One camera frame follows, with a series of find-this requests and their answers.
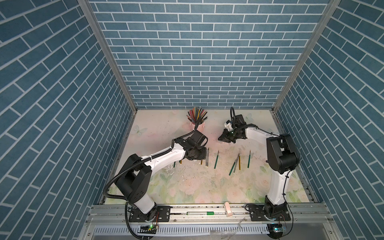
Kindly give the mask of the green knife row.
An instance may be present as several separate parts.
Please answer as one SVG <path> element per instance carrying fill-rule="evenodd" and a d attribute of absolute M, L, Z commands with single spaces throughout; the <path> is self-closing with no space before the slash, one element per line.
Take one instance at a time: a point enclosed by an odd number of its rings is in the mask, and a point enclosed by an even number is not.
<path fill-rule="evenodd" d="M 216 155 L 216 160 L 215 160 L 214 169 L 216 169 L 216 168 L 217 168 L 217 164 L 218 164 L 219 155 L 220 155 L 220 151 L 218 150 L 218 152 L 217 152 L 217 155 Z"/>

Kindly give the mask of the yellow carving knife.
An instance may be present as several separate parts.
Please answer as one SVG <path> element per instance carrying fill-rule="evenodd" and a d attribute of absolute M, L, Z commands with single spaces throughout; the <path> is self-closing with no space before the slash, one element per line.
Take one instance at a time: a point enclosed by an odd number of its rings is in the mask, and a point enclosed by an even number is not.
<path fill-rule="evenodd" d="M 241 155 L 240 153 L 238 154 L 238 165 L 239 165 L 239 171 L 241 170 Z"/>

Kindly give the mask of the silver carving knife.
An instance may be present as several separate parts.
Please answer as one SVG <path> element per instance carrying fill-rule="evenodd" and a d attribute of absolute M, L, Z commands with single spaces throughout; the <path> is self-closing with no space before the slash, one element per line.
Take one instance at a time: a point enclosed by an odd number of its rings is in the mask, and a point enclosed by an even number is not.
<path fill-rule="evenodd" d="M 236 172 L 236 169 L 237 169 L 237 167 L 238 167 L 239 158 L 240 158 L 240 157 L 238 156 L 237 159 L 236 159 L 236 161 L 235 161 L 235 165 L 234 165 L 233 173 Z"/>

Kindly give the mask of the dark green carving knife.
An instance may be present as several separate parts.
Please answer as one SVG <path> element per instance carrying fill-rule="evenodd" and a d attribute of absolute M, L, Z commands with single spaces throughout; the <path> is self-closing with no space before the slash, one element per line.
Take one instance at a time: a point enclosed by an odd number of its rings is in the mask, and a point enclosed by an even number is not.
<path fill-rule="evenodd" d="M 234 163 L 233 163 L 233 165 L 232 165 L 232 168 L 231 168 L 231 170 L 230 170 L 230 173 L 229 173 L 229 176 L 232 174 L 232 172 L 236 169 L 236 164 L 237 164 L 237 162 L 235 161 Z"/>

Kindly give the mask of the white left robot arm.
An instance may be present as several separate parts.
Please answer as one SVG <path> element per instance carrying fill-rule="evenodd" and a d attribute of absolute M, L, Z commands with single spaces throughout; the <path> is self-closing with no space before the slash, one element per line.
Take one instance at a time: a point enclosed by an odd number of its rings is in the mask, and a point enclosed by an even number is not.
<path fill-rule="evenodd" d="M 148 189 L 154 176 L 183 160 L 200 161 L 207 156 L 208 137 L 199 131 L 175 138 L 171 145 L 148 156 L 131 155 L 113 184 L 123 195 L 123 200 L 141 213 L 151 215 L 157 204 L 150 197 Z"/>

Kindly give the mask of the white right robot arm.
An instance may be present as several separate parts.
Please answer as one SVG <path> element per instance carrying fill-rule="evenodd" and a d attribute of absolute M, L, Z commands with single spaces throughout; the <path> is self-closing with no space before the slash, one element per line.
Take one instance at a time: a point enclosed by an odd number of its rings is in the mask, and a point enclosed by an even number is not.
<path fill-rule="evenodd" d="M 236 143 L 238 139 L 250 139 L 265 143 L 267 162 L 274 172 L 270 190 L 265 198 L 265 208 L 282 208 L 287 206 L 285 198 L 288 178 L 300 163 L 300 153 L 289 134 L 274 134 L 259 128 L 255 124 L 247 124 L 242 115 L 230 111 L 231 119 L 225 123 L 223 133 L 218 140 L 224 143 Z"/>

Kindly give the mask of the pink cup of coloured pencils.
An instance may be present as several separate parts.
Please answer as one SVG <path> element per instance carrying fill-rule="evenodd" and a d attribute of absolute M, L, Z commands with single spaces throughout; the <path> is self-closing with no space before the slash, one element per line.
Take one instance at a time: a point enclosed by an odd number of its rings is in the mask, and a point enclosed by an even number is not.
<path fill-rule="evenodd" d="M 202 125 L 208 118 L 207 111 L 203 108 L 193 107 L 188 111 L 187 118 L 194 125 L 194 130 L 197 130 L 199 125 Z"/>

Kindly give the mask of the green marker on rail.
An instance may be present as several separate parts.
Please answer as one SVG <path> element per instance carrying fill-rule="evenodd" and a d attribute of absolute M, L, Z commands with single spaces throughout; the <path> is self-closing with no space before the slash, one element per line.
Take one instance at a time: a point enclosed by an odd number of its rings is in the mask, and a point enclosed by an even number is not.
<path fill-rule="evenodd" d="M 187 212 L 188 216 L 213 216 L 214 214 L 215 214 L 214 212 L 202 212 L 202 211 Z"/>

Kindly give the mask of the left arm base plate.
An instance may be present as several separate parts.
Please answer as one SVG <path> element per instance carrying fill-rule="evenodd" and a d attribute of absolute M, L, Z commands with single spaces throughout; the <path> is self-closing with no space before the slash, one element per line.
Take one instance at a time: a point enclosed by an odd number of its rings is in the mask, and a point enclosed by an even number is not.
<path fill-rule="evenodd" d="M 147 214 L 144 214 L 140 209 L 133 208 L 129 215 L 129 222 L 169 222 L 171 215 L 171 206 L 155 205 Z"/>

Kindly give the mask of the beige eraser on rail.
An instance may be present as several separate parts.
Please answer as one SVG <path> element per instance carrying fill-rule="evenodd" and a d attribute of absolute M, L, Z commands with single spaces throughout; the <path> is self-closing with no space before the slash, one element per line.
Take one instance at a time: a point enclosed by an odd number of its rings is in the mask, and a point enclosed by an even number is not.
<path fill-rule="evenodd" d="M 225 213 L 226 213 L 227 217 L 232 217 L 233 216 L 233 212 L 232 212 L 232 209 L 231 209 L 231 206 L 230 206 L 229 202 L 225 202 L 224 203 L 224 209 L 225 209 Z"/>

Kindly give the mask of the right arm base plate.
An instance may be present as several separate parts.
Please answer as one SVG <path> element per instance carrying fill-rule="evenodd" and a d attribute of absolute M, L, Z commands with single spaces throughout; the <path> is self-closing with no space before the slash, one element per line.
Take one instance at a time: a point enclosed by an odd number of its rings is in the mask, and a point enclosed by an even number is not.
<path fill-rule="evenodd" d="M 287 204 L 274 206 L 270 204 L 246 204 L 244 208 L 249 212 L 252 222 L 273 222 L 279 220 L 288 222 L 291 220 Z"/>

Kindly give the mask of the aluminium front rail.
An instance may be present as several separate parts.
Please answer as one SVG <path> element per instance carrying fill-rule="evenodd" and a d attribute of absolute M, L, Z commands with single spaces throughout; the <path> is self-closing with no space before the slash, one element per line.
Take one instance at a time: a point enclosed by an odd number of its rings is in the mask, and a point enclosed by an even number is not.
<path fill-rule="evenodd" d="M 268 221 L 260 204 L 159 205 L 149 222 L 123 205 L 94 205 L 81 240 L 340 240 L 342 235 L 324 203 L 290 204 Z"/>

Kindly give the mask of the aluminium corner frame post right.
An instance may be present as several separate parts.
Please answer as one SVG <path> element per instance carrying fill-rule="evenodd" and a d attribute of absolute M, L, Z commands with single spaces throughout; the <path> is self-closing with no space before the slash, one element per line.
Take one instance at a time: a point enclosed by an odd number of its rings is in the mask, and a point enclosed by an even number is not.
<path fill-rule="evenodd" d="M 305 62 L 307 61 L 309 55 L 311 54 L 312 50 L 314 49 L 316 43 L 318 42 L 321 34 L 323 33 L 324 29 L 326 28 L 328 22 L 330 21 L 332 15 L 336 11 L 337 7 L 340 4 L 340 0 L 330 0 L 327 6 L 325 7 L 325 10 L 317 23 L 316 27 L 314 28 L 314 31 L 309 38 L 307 44 L 305 45 L 305 48 L 298 58 L 298 61 L 296 65 L 293 67 L 292 72 L 290 76 L 288 77 L 284 87 L 282 88 L 281 93 L 279 94 L 276 102 L 274 103 L 272 107 L 272 113 L 276 114 L 280 106 L 282 105 L 284 98 L 287 96 L 290 88 L 293 86 L 294 82 L 296 81 L 296 78 L 298 77 L 300 71 L 302 70 Z"/>

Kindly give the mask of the aluminium corner frame post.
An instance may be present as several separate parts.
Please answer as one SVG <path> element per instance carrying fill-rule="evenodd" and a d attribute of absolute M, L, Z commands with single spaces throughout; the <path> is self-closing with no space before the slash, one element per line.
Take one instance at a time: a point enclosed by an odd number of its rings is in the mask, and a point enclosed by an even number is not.
<path fill-rule="evenodd" d="M 298 77 L 300 71 L 302 70 L 305 62 L 307 61 L 309 55 L 311 54 L 312 50 L 314 49 L 316 43 L 318 42 L 321 34 L 323 33 L 324 29 L 326 28 L 328 22 L 330 21 L 332 15 L 336 11 L 337 7 L 340 4 L 340 0 L 330 0 L 327 6 L 325 7 L 325 10 L 317 23 L 316 27 L 314 28 L 314 31 L 309 38 L 307 44 L 305 45 L 305 48 L 298 58 L 298 61 L 296 65 L 293 67 L 292 72 L 290 76 L 288 77 L 284 87 L 282 88 L 281 93 L 279 94 L 276 102 L 274 103 L 272 107 L 272 113 L 276 114 L 280 106 L 282 105 L 284 98 L 287 96 L 290 88 L 293 86 L 294 82 L 296 81 L 296 78 Z"/>
<path fill-rule="evenodd" d="M 110 50 L 110 47 L 106 41 L 106 38 L 102 32 L 102 29 L 97 21 L 97 18 L 93 12 L 93 9 L 91 7 L 91 4 L 89 1 L 86 1 L 86 0 L 78 0 L 78 3 L 95 35 L 95 38 L 97 40 L 97 42 L 99 43 L 100 47 L 101 47 L 101 50 L 103 51 L 106 59 L 107 59 L 107 62 L 114 74 L 114 76 L 116 77 L 116 80 L 119 84 L 119 86 L 121 87 L 127 101 L 128 101 L 128 104 L 129 106 L 131 107 L 134 115 L 137 113 L 137 107 L 131 97 L 131 94 L 129 93 L 129 90 L 127 88 L 127 85 L 124 81 L 124 78 L 121 74 L 121 71 L 119 70 L 119 67 L 115 61 L 115 58 Z"/>

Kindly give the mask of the aluminium corner frame post left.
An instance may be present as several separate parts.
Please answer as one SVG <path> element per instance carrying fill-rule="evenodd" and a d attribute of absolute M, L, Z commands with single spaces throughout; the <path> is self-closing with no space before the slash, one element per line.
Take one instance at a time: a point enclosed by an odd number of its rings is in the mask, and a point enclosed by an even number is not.
<path fill-rule="evenodd" d="M 137 107 L 131 97 L 131 94 L 129 93 L 129 90 L 127 88 L 127 85 L 124 81 L 124 78 L 121 74 L 121 71 L 119 70 L 119 67 L 115 61 L 115 58 L 110 50 L 110 47 L 106 41 L 106 38 L 102 32 L 102 29 L 97 21 L 97 18 L 93 12 L 93 9 L 91 7 L 91 4 L 89 1 L 86 1 L 86 0 L 78 0 L 78 3 L 95 35 L 95 38 L 97 40 L 97 42 L 99 43 L 100 47 L 101 47 L 101 50 L 103 51 L 106 59 L 107 59 L 107 62 L 114 74 L 114 76 L 116 77 L 116 80 L 119 84 L 119 86 L 121 87 L 127 101 L 128 101 L 128 104 L 129 106 L 131 107 L 134 115 L 137 113 Z"/>

